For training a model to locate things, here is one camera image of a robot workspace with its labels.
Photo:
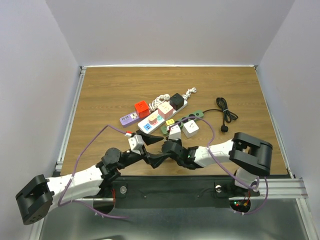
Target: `white wall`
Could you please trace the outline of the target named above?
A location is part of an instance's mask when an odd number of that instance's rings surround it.
[[[258,64],[294,0],[46,0],[82,66]]]
[[[29,239],[15,195],[54,170],[79,77],[44,0],[0,3],[0,239]]]
[[[266,51],[258,77],[291,170],[303,177],[320,233],[320,1],[296,0]]]

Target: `wooden tabletop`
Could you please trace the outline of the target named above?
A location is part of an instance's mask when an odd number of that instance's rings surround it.
[[[253,67],[91,67],[87,68],[61,175],[70,174],[76,158],[91,139],[107,124],[125,131],[136,131],[137,123],[122,128],[119,121],[135,110],[134,104],[145,100],[151,103],[161,94],[184,94],[196,87],[188,105],[174,119],[197,110],[217,108],[216,98],[227,100],[230,111],[239,119],[228,124],[229,131],[222,133],[221,112],[209,111],[204,119],[216,129],[214,144],[223,143],[236,132],[244,132],[273,145],[271,174],[287,174],[286,166],[276,139],[266,103]],[[209,127],[197,121],[199,132],[187,139],[182,133],[184,147],[206,146],[212,137]],[[162,136],[160,128],[152,133]],[[158,153],[162,142],[147,146],[150,153]],[[107,128],[80,159],[77,171],[95,165],[109,148],[129,149],[128,139],[121,133]],[[231,172],[238,167],[230,162],[224,166]],[[123,175],[217,175],[225,172],[217,166],[189,170],[167,159],[152,169],[143,160],[121,170]]]

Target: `black plug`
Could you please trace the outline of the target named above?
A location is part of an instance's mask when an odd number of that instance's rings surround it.
[[[221,126],[221,132],[226,133],[228,132],[229,128],[226,125]]]

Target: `green power strip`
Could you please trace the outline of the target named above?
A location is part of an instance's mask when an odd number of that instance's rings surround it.
[[[177,121],[175,121],[175,123],[177,123],[177,122],[179,122],[179,121],[182,121],[182,122],[179,123],[180,129],[182,129],[182,127],[184,126],[183,120],[184,120],[185,118],[193,117],[193,116],[195,116],[195,117],[197,117],[197,118],[203,118],[203,117],[204,117],[204,113],[203,113],[201,110],[195,111],[195,112],[193,112],[193,113],[191,113],[191,114],[189,114],[189,115],[187,115],[187,116],[184,116],[184,117],[178,119]],[[167,132],[167,126],[162,126],[162,127],[161,127],[161,132],[162,132],[162,134],[163,134],[165,137],[169,135],[169,132]]]

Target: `screw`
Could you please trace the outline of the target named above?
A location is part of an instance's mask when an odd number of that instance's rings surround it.
[[[221,193],[222,192],[222,187],[220,185],[215,186],[215,191],[217,193]]]
[[[120,187],[120,193],[125,194],[127,192],[127,188],[125,186]]]
[[[257,187],[257,185],[253,185],[252,187],[253,187],[254,192],[256,192],[256,193],[259,192],[259,188],[255,189]]]

